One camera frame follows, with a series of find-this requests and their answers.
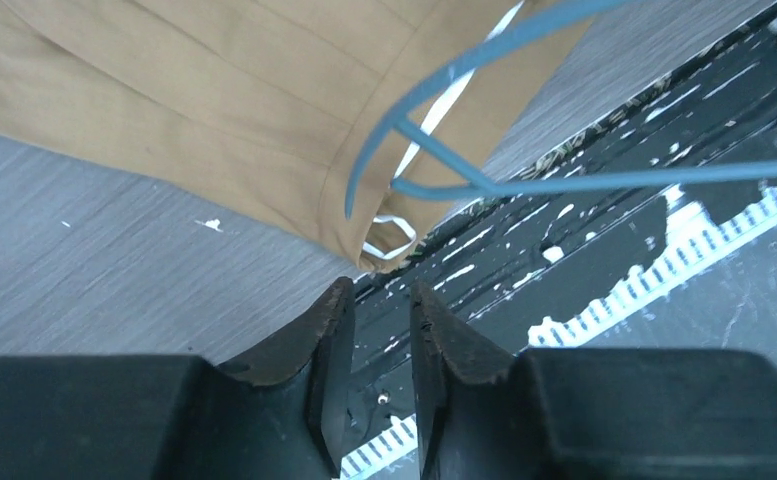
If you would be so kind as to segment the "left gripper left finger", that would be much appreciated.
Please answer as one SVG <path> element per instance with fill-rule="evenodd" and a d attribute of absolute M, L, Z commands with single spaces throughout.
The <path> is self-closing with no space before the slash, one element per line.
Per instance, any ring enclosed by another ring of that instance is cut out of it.
<path fill-rule="evenodd" d="M 354 291 L 221 364 L 191 355 L 0 356 L 0 479 L 336 479 Z"/>

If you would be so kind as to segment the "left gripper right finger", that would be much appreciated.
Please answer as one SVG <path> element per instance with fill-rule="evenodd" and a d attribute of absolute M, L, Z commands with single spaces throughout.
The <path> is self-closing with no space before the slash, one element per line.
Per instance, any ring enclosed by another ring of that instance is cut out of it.
<path fill-rule="evenodd" d="M 513 355 L 411 293 L 424 479 L 777 479 L 777 367 L 723 349 Z"/>

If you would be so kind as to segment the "teal blue wire hanger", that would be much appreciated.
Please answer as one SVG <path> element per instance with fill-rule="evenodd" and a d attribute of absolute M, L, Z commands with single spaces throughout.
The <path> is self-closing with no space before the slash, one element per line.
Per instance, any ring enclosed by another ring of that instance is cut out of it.
<path fill-rule="evenodd" d="M 692 168 L 649 169 L 623 173 L 602 173 L 581 177 L 520 182 L 496 182 L 451 150 L 408 114 L 435 94 L 447 89 L 469 73 L 591 16 L 624 6 L 624 1 L 564 1 L 464 51 L 421 80 L 382 116 L 368 135 L 353 164 L 345 191 L 345 216 L 351 217 L 359 183 L 372 157 L 391 131 L 417 144 L 439 163 L 458 174 L 465 183 L 457 186 L 430 187 L 401 177 L 391 181 L 397 192 L 426 201 L 451 201 L 474 198 L 504 198 L 599 190 L 620 190 L 668 186 L 672 184 L 708 184 L 777 178 L 777 160 L 736 163 Z"/>

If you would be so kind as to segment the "tan brown skirt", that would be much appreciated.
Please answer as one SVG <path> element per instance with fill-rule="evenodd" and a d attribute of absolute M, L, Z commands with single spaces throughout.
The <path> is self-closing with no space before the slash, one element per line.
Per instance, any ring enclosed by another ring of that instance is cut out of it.
<path fill-rule="evenodd" d="M 365 271 L 401 265 L 448 211 L 392 189 L 457 174 L 385 112 L 544 1 L 0 1 L 0 135 L 166 180 Z"/>

